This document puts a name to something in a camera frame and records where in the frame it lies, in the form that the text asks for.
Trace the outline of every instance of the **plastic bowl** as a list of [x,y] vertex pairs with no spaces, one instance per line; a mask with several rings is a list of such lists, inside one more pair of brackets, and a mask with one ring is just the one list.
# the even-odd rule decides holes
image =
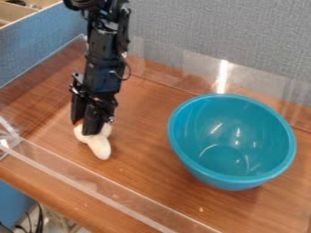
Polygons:
[[295,157],[287,121],[270,106],[244,96],[190,99],[172,113],[168,133],[190,172],[220,189],[262,185],[286,171]]

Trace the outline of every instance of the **cable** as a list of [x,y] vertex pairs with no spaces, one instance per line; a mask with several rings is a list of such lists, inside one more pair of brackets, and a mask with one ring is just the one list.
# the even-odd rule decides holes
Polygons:
[[43,215],[43,209],[39,204],[39,217],[37,217],[37,226],[35,233],[43,233],[44,232],[44,215]]
[[27,215],[28,222],[29,222],[29,230],[31,230],[31,233],[33,233],[33,225],[32,225],[32,221],[31,221],[31,217],[29,217],[28,212],[25,212],[25,215]]

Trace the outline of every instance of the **bowl rim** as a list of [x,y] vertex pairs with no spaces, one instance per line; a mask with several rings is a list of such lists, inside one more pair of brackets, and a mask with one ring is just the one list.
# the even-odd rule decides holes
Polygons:
[[[207,169],[206,167],[200,166],[195,162],[195,160],[192,158],[190,158],[186,155],[186,153],[183,153],[183,150],[178,144],[178,140],[174,136],[174,122],[175,122],[175,119],[178,117],[178,114],[183,111],[183,109],[188,105],[191,105],[196,101],[199,101],[202,99],[207,99],[207,98],[215,98],[215,97],[216,98],[226,97],[226,98],[242,99],[244,101],[248,101],[254,105],[262,107],[268,113],[272,114],[272,116],[278,119],[279,123],[282,124],[282,126],[286,129],[288,141],[290,141],[287,156],[284,156],[282,163],[275,168],[272,168],[270,171],[262,173],[260,175],[242,177],[242,176],[226,175],[226,174],[222,174],[216,171],[212,171],[211,169]],[[258,101],[250,97],[236,95],[236,94],[207,94],[207,95],[202,95],[202,96],[195,96],[191,99],[186,100],[178,106],[178,108],[174,110],[174,112],[171,114],[170,122],[168,122],[168,136],[170,136],[171,147],[172,147],[176,155],[179,156],[180,160],[183,161],[183,163],[188,167],[191,167],[191,169],[194,169],[196,172],[202,173],[203,175],[206,175],[216,180],[222,180],[224,182],[235,182],[235,183],[254,183],[254,182],[256,182],[256,183],[259,183],[259,182],[264,182],[268,179],[272,179],[274,177],[279,176],[287,170],[287,168],[290,167],[292,160],[295,158],[295,154],[296,154],[296,139],[295,139],[295,135],[294,135],[294,132],[292,132],[292,129],[291,129],[291,126],[290,126],[287,120],[278,113],[278,111],[272,107],[270,107],[267,104],[262,103],[260,101]]]

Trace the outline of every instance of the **wooden table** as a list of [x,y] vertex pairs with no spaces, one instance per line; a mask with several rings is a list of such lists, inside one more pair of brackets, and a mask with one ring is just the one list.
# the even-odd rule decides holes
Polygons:
[[[109,160],[100,161],[75,140],[68,117],[69,74],[76,68],[83,71],[84,49],[84,43],[77,41],[1,89],[0,116],[20,135],[218,231],[310,233],[310,107],[227,86],[227,92],[260,99],[290,122],[294,118],[294,125],[304,130],[294,128],[298,153],[282,176],[251,190],[218,190],[188,173],[167,138],[172,110],[194,95],[214,91],[215,82],[133,56],[129,58],[133,76],[117,95],[120,107],[111,137],[113,154]],[[48,163],[51,167],[57,166],[53,159]],[[12,156],[0,162],[0,178],[92,232],[156,232],[95,198],[93,187],[88,187],[89,194],[83,192]]]

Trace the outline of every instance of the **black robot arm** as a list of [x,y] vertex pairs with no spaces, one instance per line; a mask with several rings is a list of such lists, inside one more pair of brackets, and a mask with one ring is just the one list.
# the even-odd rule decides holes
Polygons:
[[113,122],[128,51],[128,0],[63,0],[88,18],[88,51],[84,75],[73,74],[72,122],[83,122],[83,135],[96,135]]

